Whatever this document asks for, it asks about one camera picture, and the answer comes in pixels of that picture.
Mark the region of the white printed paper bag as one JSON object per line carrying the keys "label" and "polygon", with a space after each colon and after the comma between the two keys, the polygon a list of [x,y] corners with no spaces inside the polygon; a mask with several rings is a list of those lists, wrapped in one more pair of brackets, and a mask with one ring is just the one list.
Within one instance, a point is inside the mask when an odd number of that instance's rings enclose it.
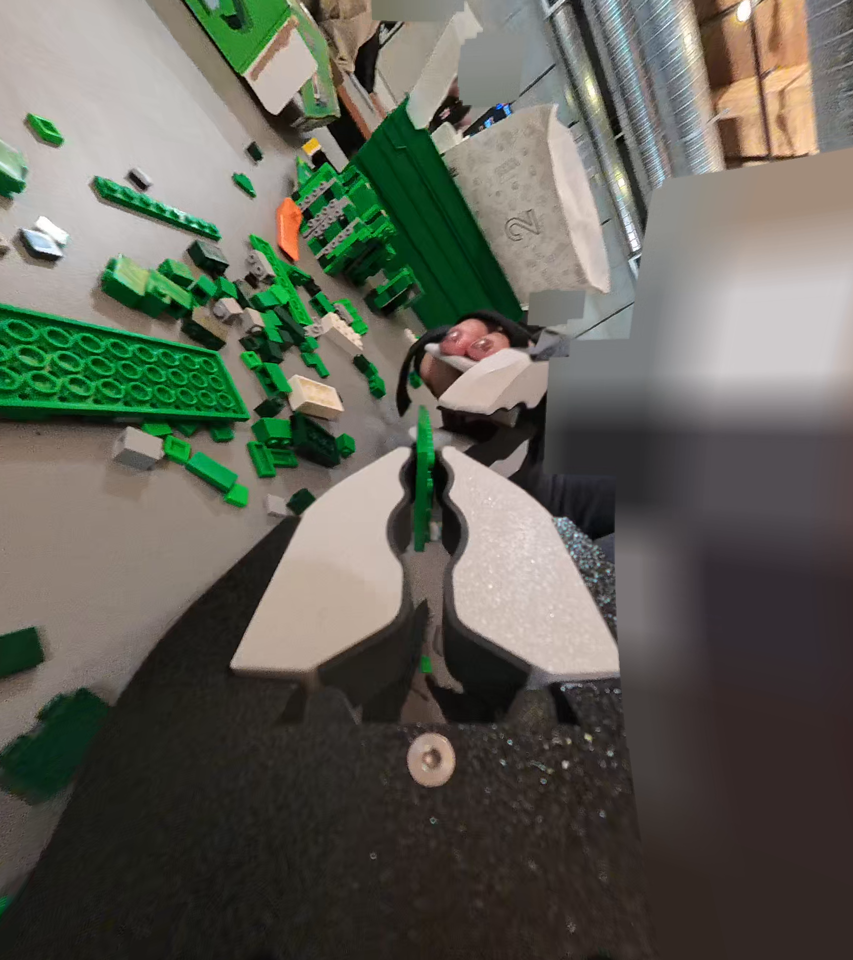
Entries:
{"label": "white printed paper bag", "polygon": [[550,290],[607,294],[601,217],[557,104],[537,104],[465,138],[444,164],[516,299]]}

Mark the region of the grey desk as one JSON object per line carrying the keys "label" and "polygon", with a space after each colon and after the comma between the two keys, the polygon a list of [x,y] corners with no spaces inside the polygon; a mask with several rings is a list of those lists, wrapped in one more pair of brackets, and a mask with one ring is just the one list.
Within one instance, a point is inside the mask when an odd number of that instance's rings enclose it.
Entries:
{"label": "grey desk", "polygon": [[[63,145],[39,141],[28,113],[52,120]],[[142,169],[156,198],[219,227],[235,277],[249,234],[275,238],[301,139],[259,110],[182,2],[0,2],[0,138],[29,167],[25,190],[0,196],[12,246],[0,257],[0,303],[172,341],[182,340],[177,322],[125,308],[99,278],[115,255],[147,267],[186,259],[192,239],[101,202],[93,177],[120,182]],[[245,152],[251,141],[258,164]],[[236,172],[255,198],[233,183]],[[20,241],[41,215],[70,234],[58,261],[33,258]],[[115,702],[169,626],[274,526],[266,490],[323,493],[404,438],[392,402],[372,399],[349,359],[331,347],[323,359],[357,439],[346,466],[258,484],[247,428],[232,442],[205,430],[194,440],[248,485],[246,509],[177,464],[114,463],[121,426],[0,421],[0,635],[36,627],[45,652],[0,680],[0,750],[58,693],[88,688]],[[65,802],[32,806],[0,790],[0,896],[32,869]]]}

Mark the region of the green plate with tiles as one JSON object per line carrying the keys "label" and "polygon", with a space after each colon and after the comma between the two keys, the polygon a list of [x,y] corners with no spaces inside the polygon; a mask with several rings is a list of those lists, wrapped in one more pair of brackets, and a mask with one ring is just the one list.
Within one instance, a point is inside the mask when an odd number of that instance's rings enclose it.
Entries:
{"label": "green plate with tiles", "polygon": [[412,540],[414,550],[421,553],[431,539],[435,466],[433,424],[430,411],[423,405],[418,410],[415,441]]}

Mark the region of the long green plate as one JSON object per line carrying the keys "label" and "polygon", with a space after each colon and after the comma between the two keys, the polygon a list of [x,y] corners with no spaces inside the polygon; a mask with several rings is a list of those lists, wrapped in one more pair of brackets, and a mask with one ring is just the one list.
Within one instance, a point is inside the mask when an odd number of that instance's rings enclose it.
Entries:
{"label": "long green plate", "polygon": [[222,239],[222,233],[215,223],[152,198],[133,187],[125,186],[102,175],[94,176],[90,186],[101,201],[121,210],[211,241],[218,242]]}

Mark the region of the dark green flat tile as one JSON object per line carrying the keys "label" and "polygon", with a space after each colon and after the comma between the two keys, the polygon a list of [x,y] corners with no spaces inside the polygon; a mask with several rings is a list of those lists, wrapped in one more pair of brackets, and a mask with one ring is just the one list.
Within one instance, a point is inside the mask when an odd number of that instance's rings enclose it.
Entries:
{"label": "dark green flat tile", "polygon": [[0,681],[36,668],[46,660],[40,632],[27,627],[0,634]]}

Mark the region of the pile of green bricks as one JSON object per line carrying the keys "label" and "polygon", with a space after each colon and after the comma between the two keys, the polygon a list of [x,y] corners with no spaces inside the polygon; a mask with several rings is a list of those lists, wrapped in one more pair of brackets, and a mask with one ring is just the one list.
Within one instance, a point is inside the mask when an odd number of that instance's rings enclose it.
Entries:
{"label": "pile of green bricks", "polygon": [[261,237],[252,235],[245,261],[244,279],[228,277],[228,259],[216,241],[196,237],[187,248],[187,260],[167,258],[155,268],[118,254],[108,259],[100,276],[102,292],[129,309],[153,319],[174,321],[193,345],[221,352],[235,335],[240,359],[258,378],[265,392],[255,408],[259,420],[255,434],[268,447],[278,440],[266,439],[264,422],[288,409],[294,421],[307,419],[315,427],[293,427],[293,446],[300,458],[324,466],[336,466],[356,450],[349,434],[321,439],[337,424],[318,417],[293,413],[289,408],[289,377],[300,375],[328,382],[329,370],[320,354],[324,340],[320,319],[333,312],[312,276],[295,266],[285,266]]}
{"label": "pile of green bricks", "polygon": [[386,315],[420,300],[422,285],[399,251],[396,225],[358,167],[338,172],[297,157],[292,201],[300,236],[326,275],[365,289],[366,305]]}

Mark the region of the plain white paper bag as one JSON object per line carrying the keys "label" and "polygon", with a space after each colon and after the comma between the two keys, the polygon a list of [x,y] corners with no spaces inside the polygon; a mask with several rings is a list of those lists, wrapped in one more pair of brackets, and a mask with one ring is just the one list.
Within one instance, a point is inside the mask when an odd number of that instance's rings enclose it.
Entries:
{"label": "plain white paper bag", "polygon": [[467,3],[449,18],[406,99],[408,118],[415,129],[430,126],[457,78],[463,46],[481,32],[481,22]]}

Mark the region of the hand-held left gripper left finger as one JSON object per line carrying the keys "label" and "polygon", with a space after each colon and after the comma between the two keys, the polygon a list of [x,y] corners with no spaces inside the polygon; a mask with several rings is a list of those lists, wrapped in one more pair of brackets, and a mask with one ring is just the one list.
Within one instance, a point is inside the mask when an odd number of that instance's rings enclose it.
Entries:
{"label": "hand-held left gripper left finger", "polygon": [[430,622],[404,556],[412,537],[411,447],[350,474],[300,514],[230,659],[241,680],[306,698],[342,694],[365,723],[403,719]]}

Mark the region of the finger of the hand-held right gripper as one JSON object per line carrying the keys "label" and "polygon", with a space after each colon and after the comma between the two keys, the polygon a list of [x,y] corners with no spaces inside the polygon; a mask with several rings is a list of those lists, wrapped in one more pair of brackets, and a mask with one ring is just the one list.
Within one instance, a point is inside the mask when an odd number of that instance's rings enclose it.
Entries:
{"label": "finger of the hand-held right gripper", "polygon": [[546,400],[549,361],[525,349],[510,347],[474,361],[436,347],[435,361],[456,375],[437,400],[444,428],[516,426]]}

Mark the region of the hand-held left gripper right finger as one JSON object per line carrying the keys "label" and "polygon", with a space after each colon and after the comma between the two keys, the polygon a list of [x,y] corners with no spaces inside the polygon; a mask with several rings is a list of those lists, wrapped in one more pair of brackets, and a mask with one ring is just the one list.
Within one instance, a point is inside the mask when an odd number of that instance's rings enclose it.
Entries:
{"label": "hand-held left gripper right finger", "polygon": [[497,719],[525,690],[620,678],[618,643],[548,509],[454,447],[440,466],[443,657],[468,702]]}

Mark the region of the green plastic bin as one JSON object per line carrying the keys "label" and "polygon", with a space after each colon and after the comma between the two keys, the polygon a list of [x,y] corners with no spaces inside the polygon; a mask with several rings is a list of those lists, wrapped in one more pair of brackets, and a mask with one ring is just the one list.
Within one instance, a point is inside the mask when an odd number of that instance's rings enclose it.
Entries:
{"label": "green plastic bin", "polygon": [[433,138],[409,117],[404,98],[350,159],[396,234],[391,244],[421,295],[412,309],[428,329],[479,309],[521,322],[526,313],[492,253]]}

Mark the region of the green toy set box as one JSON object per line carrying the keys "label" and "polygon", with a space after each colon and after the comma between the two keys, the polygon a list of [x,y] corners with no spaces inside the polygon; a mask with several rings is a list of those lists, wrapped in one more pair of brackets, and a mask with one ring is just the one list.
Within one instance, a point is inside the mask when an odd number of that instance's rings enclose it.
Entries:
{"label": "green toy set box", "polygon": [[184,5],[267,114],[291,109],[291,125],[303,130],[340,118],[330,46],[305,2]]}

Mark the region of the white brick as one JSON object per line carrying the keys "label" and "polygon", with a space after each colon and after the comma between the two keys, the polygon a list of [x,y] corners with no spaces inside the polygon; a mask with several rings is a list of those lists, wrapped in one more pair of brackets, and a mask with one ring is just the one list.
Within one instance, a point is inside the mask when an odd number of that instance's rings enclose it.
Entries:
{"label": "white brick", "polygon": [[287,403],[293,413],[335,422],[345,412],[337,389],[328,383],[292,374],[288,385]]}
{"label": "white brick", "polygon": [[350,357],[363,353],[361,334],[356,332],[337,312],[327,312],[320,318],[324,342],[336,345]]}

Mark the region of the person's right hand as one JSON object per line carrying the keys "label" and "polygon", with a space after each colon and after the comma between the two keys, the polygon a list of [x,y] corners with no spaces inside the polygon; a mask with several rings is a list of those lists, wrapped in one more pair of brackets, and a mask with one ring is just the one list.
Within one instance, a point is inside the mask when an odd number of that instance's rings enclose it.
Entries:
{"label": "person's right hand", "polygon": [[511,346],[510,338],[499,324],[480,317],[466,318],[447,331],[436,345],[425,349],[420,376],[431,384],[431,390],[439,394],[446,389],[441,384],[454,381],[464,373],[456,363],[450,363],[449,358],[460,357],[479,363]]}

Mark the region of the orange flat piece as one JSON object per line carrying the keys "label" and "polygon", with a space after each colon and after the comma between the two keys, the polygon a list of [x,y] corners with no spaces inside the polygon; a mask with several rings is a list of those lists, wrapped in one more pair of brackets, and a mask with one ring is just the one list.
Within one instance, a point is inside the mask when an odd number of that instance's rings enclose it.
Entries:
{"label": "orange flat piece", "polygon": [[276,246],[292,263],[300,259],[300,228],[303,213],[291,197],[284,198],[276,209]]}

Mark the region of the large green baseplate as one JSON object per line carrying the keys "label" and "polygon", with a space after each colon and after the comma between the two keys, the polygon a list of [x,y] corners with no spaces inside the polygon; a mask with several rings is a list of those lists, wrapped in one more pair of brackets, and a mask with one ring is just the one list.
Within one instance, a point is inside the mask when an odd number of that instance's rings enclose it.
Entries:
{"label": "large green baseplate", "polygon": [[239,424],[250,413],[204,347],[0,303],[0,418]]}

